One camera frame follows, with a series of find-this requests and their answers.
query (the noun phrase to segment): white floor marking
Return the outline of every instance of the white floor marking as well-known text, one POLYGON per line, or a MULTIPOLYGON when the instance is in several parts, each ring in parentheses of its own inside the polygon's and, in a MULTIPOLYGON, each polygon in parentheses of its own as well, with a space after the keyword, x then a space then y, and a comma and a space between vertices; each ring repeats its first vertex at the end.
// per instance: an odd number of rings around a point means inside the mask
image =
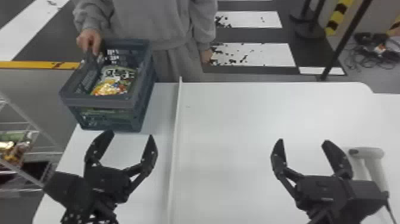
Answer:
POLYGON ((214 66, 296 67, 287 43, 221 43, 213 50, 214 66))
MULTIPOLYGON (((322 74, 324 67, 299 67, 300 74, 322 74)), ((340 67, 333 67, 329 74, 344 76, 345 72, 340 67)))
POLYGON ((215 21, 217 27, 282 28, 276 11, 219 11, 215 21))
POLYGON ((3 26, 0 29, 0 61, 11 61, 67 2, 35 0, 3 26))

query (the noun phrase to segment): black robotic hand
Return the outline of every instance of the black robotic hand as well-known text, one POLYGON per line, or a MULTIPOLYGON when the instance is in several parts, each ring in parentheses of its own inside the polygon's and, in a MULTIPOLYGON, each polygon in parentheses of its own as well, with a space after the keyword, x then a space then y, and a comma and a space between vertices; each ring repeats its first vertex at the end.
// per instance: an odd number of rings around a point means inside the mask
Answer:
POLYGON ((61 223, 117 224, 114 213, 117 204, 125 203, 152 172, 158 151, 151 135, 138 164, 123 170, 102 166, 100 159, 113 137, 114 132, 107 130, 93 140, 85 155, 83 178, 55 172, 45 185, 45 193, 67 209, 61 223))
POLYGON ((388 195, 373 181, 355 181, 346 154, 330 141, 322 149, 334 171, 332 176, 305 176, 288 168, 283 140, 271 154, 276 178, 306 211, 309 224, 356 224, 386 205, 388 195))

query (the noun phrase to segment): sleeve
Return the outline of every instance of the sleeve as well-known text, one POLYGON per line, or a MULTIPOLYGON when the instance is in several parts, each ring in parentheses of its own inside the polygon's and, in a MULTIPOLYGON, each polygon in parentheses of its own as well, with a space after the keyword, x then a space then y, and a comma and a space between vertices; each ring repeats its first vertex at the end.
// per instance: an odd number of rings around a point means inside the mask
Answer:
POLYGON ((193 24, 193 35, 200 51, 210 48, 215 39, 215 15, 217 0, 190 0, 189 14, 193 24))
POLYGON ((112 0, 79 0, 73 11, 76 29, 102 30, 110 26, 114 13, 112 0))

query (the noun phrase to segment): shelf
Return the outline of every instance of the shelf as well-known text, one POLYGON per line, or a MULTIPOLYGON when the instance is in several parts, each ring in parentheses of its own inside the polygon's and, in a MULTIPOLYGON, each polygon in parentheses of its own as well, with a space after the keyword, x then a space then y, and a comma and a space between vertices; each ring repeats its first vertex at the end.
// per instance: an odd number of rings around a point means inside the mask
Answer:
POLYGON ((28 122, 2 122, 0 123, 0 131, 26 130, 29 128, 28 122))
POLYGON ((3 178, 0 198, 18 197, 19 192, 41 191, 63 155, 60 146, 47 133, 41 132, 23 111, 5 98, 0 93, 0 135, 32 132, 32 149, 24 153, 22 167, 0 158, 0 178, 3 178))
POLYGON ((6 122, 27 122, 9 104, 5 104, 0 110, 0 123, 6 122))

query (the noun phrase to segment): hand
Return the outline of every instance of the hand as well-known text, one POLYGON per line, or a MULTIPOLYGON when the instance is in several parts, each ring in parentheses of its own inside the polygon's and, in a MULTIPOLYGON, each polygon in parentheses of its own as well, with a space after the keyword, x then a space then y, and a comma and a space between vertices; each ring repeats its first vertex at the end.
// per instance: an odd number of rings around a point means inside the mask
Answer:
POLYGON ((203 63, 203 64, 210 63, 210 59, 212 56, 213 56, 213 51, 211 49, 201 51, 200 52, 201 63, 203 63))
POLYGON ((400 27, 395 30, 394 36, 400 36, 400 27))
POLYGON ((100 43, 100 33, 95 29, 82 30, 80 35, 76 38, 76 44, 83 50, 83 52, 86 52, 91 46, 95 56, 99 54, 100 43))

